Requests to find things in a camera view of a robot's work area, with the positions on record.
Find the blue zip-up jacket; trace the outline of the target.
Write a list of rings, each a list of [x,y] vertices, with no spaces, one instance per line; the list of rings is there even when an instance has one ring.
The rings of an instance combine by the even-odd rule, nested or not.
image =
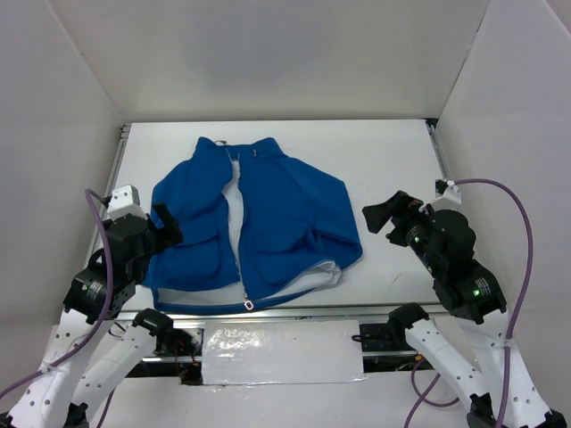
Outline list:
[[[183,241],[153,257],[145,286],[161,311],[266,309],[336,286],[363,253],[344,182],[285,154],[271,137],[219,145],[153,189]]]

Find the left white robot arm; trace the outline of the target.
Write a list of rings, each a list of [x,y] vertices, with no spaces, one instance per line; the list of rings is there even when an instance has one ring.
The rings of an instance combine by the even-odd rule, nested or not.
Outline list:
[[[88,427],[143,357],[173,349],[172,318],[147,308],[137,313],[110,351],[94,365],[89,363],[134,295],[152,256],[182,241],[167,207],[158,203],[153,210],[161,221],[158,226],[148,215],[131,213],[98,222],[103,248],[73,279],[53,341],[40,368],[16,383],[26,390],[2,413],[3,427]]]

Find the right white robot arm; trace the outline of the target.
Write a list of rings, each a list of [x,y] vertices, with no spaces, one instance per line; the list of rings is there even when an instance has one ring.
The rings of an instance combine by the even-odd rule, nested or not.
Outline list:
[[[536,389],[509,336],[507,302],[493,273],[474,257],[476,234],[457,210],[435,210],[403,191],[363,208],[367,228],[393,223],[390,243],[410,248],[433,278],[438,300],[467,336],[472,365],[416,303],[389,315],[388,338],[398,349],[418,351],[450,385],[470,427],[564,427]]]

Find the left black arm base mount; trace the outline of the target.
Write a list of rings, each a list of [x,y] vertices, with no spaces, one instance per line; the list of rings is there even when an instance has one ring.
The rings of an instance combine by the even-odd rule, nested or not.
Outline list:
[[[153,356],[184,385],[201,385],[203,333],[199,327],[173,329],[157,342]]]

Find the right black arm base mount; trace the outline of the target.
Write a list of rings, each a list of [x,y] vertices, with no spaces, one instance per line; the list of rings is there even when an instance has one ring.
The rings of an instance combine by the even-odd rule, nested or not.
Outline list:
[[[387,323],[360,324],[359,329],[352,341],[360,345],[364,357],[412,357],[418,354]]]

